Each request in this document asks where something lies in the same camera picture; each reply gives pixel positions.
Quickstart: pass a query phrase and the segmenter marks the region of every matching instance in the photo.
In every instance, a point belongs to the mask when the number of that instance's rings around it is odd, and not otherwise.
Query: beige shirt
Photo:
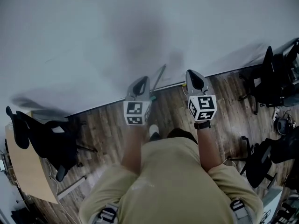
[[[90,217],[117,203],[120,224],[233,223],[231,200],[243,200],[262,217],[263,204],[234,167],[219,165],[208,173],[198,146],[187,138],[154,141],[142,147],[141,174],[109,167],[83,201],[79,217]]]

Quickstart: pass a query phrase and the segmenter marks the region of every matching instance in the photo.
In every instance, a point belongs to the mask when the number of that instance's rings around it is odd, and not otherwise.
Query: white cube with black markers
[[[145,125],[150,115],[151,101],[124,101],[123,113],[127,125]]]
[[[188,109],[195,121],[211,120],[217,111],[216,96],[190,96]]]

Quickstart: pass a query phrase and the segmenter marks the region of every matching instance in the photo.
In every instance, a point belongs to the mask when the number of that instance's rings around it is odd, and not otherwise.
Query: white shoe
[[[159,128],[157,125],[151,125],[149,127],[149,136],[151,137],[154,133],[159,133]]]

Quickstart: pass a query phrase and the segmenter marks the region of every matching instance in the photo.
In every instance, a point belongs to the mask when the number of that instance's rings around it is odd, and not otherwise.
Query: watch strap
[[[206,121],[204,123],[194,123],[194,128],[195,129],[204,129],[204,128],[211,128],[211,124],[210,124],[210,121]]]

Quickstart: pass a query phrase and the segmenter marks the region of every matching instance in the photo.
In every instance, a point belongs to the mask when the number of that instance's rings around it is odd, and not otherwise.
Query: wooden desk
[[[32,145],[30,144],[27,149],[17,146],[14,131],[10,125],[5,127],[5,134],[11,163],[21,190],[29,195],[58,204],[56,187],[48,177],[48,170],[45,170],[43,160],[37,155]]]

